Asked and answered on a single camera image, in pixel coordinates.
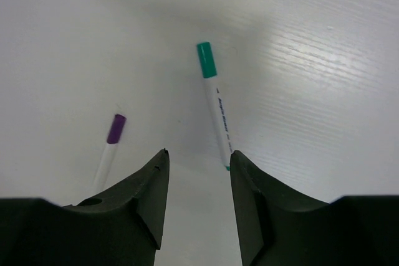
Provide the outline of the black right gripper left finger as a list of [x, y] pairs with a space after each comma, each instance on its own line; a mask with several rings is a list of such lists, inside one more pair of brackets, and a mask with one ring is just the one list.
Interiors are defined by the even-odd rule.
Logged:
[[78, 205], [41, 198], [1, 200], [2, 265], [153, 265], [161, 247], [170, 157]]

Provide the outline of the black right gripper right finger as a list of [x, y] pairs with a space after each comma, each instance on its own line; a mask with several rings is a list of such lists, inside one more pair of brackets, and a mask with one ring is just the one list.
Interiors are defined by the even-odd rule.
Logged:
[[397, 265], [398, 197], [327, 203], [231, 155], [231, 189], [243, 265]]

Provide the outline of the purple cap white marker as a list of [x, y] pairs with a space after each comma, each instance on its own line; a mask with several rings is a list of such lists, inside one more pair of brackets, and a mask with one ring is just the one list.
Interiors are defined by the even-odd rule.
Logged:
[[110, 168], [117, 152], [118, 143], [123, 133], [125, 122], [126, 117], [121, 114], [116, 114], [113, 118], [110, 130], [108, 132], [106, 144], [95, 173], [94, 182], [92, 185], [92, 193], [94, 194], [100, 193], [104, 189]]

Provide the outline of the teal cap white marker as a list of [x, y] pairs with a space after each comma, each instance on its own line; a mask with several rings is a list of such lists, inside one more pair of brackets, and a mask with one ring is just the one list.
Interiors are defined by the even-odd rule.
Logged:
[[223, 98], [218, 84], [218, 73], [211, 44], [209, 42], [199, 43], [196, 45], [196, 50], [204, 80], [206, 99], [218, 141], [221, 161], [226, 170], [230, 171], [230, 157], [233, 153], [233, 145], [228, 128], [226, 110], [224, 109]]

